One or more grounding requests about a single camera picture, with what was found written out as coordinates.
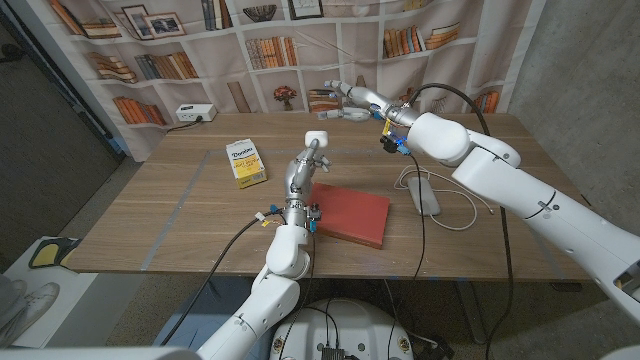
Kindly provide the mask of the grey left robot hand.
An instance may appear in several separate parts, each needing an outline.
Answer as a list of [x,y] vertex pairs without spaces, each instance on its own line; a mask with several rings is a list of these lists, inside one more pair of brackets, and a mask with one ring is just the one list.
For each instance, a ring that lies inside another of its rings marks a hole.
[[286,169],[284,178],[285,202],[302,201],[307,203],[312,194],[312,177],[317,168],[329,171],[332,162],[324,155],[328,145],[328,136],[316,134],[305,139],[306,148],[292,160]]

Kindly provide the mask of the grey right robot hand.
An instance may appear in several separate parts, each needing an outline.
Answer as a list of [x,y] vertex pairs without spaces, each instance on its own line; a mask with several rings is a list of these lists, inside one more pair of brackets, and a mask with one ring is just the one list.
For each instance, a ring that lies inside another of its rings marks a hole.
[[322,111],[316,114],[319,119],[344,118],[354,122],[364,122],[369,117],[378,116],[401,126],[411,127],[420,114],[408,105],[397,105],[392,100],[365,87],[348,85],[339,80],[328,80],[326,88],[333,91],[333,97],[346,97],[351,106],[342,109]]

